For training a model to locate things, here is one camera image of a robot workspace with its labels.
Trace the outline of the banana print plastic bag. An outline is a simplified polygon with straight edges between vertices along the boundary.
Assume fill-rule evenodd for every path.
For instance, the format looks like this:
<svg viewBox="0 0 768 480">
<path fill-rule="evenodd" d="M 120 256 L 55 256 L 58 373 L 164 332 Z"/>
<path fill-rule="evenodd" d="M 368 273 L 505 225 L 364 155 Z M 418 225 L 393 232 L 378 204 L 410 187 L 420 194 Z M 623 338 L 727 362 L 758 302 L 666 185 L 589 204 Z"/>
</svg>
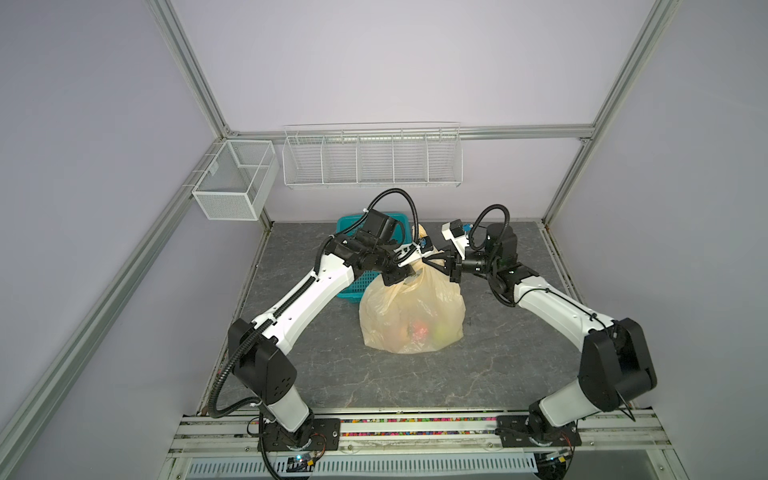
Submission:
<svg viewBox="0 0 768 480">
<path fill-rule="evenodd" d="M 466 306 L 459 284 L 420 260 L 413 269 L 413 276 L 396 285 L 385 286 L 376 277 L 367 287 L 359 305 L 359 325 L 367 347 L 400 355 L 442 350 L 434 347 L 431 338 L 432 326 L 440 322 L 461 324 L 464 337 Z M 411 339 L 413 320 L 429 324 L 428 339 Z"/>
</svg>

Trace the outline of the large red fake strawberry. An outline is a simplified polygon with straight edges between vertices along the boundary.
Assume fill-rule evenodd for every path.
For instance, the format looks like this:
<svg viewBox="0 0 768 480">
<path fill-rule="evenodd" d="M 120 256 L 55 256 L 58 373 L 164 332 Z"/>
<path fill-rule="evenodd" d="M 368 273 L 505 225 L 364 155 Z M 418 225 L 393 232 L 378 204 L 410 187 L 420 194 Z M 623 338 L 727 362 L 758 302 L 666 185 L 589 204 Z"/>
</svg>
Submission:
<svg viewBox="0 0 768 480">
<path fill-rule="evenodd" d="M 409 332 L 413 341 L 423 342 L 429 338 L 429 324 L 421 320 L 413 320 L 410 322 Z"/>
</svg>

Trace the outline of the green fake pear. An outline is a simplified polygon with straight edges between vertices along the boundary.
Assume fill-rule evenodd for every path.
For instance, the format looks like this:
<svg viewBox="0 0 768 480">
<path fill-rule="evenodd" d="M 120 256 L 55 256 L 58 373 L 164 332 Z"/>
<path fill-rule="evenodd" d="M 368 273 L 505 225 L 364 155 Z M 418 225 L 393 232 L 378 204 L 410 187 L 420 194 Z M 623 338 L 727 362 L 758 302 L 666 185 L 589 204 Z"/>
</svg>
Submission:
<svg viewBox="0 0 768 480">
<path fill-rule="evenodd" d="M 462 325 L 454 322 L 435 323 L 431 328 L 431 338 L 436 349 L 445 348 L 462 338 Z"/>
</svg>

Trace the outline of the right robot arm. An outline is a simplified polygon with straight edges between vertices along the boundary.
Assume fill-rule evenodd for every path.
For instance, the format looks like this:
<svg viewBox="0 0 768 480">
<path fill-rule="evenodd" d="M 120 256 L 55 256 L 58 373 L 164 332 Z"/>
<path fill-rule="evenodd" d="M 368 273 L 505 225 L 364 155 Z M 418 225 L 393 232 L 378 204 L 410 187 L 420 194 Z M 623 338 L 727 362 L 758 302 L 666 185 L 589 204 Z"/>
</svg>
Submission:
<svg viewBox="0 0 768 480">
<path fill-rule="evenodd" d="M 476 229 L 459 220 L 445 223 L 445 249 L 424 257 L 425 264 L 453 282 L 472 274 L 489 286 L 501 304 L 525 309 L 546 322 L 580 352 L 576 378 L 529 407 L 527 428 L 547 442 L 580 419 L 600 412 L 628 412 L 632 400 L 653 390 L 657 376 L 641 325 L 613 319 L 559 291 L 518 259 L 517 236 L 506 223 L 492 223 L 482 243 Z"/>
</svg>

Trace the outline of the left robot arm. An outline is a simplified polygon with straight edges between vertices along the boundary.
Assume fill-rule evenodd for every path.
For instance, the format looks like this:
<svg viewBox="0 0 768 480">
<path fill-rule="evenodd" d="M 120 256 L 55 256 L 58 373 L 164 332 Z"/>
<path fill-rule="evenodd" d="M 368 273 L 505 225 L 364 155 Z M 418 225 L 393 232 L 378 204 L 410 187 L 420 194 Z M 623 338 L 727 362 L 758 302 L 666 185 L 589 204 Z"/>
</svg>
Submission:
<svg viewBox="0 0 768 480">
<path fill-rule="evenodd" d="M 252 320 L 236 320 L 228 331 L 229 358 L 218 381 L 235 376 L 253 395 L 222 409 L 212 395 L 209 414 L 224 416 L 255 404 L 293 443 L 305 443 L 313 412 L 295 386 L 297 370 L 288 354 L 325 306 L 362 274 L 377 272 L 387 285 L 414 274 L 419 240 L 398 243 L 393 235 L 402 227 L 391 216 L 369 210 L 353 231 L 328 237 L 310 271 L 275 305 Z"/>
</svg>

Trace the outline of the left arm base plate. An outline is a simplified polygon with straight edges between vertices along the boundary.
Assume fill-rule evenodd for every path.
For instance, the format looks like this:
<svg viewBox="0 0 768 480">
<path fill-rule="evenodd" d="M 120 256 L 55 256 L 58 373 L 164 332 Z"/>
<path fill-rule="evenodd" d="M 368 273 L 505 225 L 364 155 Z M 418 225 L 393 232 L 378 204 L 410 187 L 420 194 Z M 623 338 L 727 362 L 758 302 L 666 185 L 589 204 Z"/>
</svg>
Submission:
<svg viewBox="0 0 768 480">
<path fill-rule="evenodd" d="M 333 417 L 310 417 L 296 432 L 289 432 L 279 423 L 266 423 L 260 440 L 268 452 L 277 451 L 336 451 L 341 439 L 341 420 Z"/>
</svg>

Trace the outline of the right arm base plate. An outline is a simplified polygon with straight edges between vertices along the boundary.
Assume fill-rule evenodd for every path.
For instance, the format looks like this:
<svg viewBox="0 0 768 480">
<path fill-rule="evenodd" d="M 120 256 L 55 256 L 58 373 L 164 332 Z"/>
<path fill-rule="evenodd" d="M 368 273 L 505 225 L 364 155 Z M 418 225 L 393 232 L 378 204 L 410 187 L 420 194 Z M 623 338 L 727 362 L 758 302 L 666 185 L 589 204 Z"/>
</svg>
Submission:
<svg viewBox="0 0 768 480">
<path fill-rule="evenodd" d="M 497 435 L 505 448 L 523 447 L 578 447 L 582 439 L 574 422 L 552 427 L 538 416 L 507 414 L 496 417 Z"/>
</svg>

